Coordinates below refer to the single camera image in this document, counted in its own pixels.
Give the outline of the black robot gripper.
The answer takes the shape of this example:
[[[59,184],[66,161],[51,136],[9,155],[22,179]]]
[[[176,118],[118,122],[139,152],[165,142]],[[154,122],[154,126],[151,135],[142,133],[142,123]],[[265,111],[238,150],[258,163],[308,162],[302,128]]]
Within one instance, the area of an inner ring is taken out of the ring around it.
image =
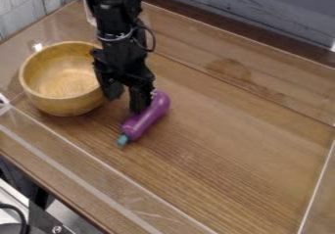
[[[154,75],[146,66],[146,32],[97,32],[99,48],[93,48],[93,69],[103,98],[118,99],[123,87],[129,89],[129,111],[134,115],[150,106]]]

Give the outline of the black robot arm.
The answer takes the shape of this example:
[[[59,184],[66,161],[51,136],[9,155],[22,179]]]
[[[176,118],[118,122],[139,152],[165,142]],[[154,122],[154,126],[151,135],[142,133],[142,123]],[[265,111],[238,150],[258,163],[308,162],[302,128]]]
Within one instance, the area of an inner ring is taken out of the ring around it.
[[[151,31],[138,18],[141,0],[85,0],[95,19],[99,48],[93,48],[93,69],[103,97],[119,97],[123,87],[129,93],[129,111],[138,115],[153,100],[154,75],[146,66],[147,53],[154,51],[146,44]]]

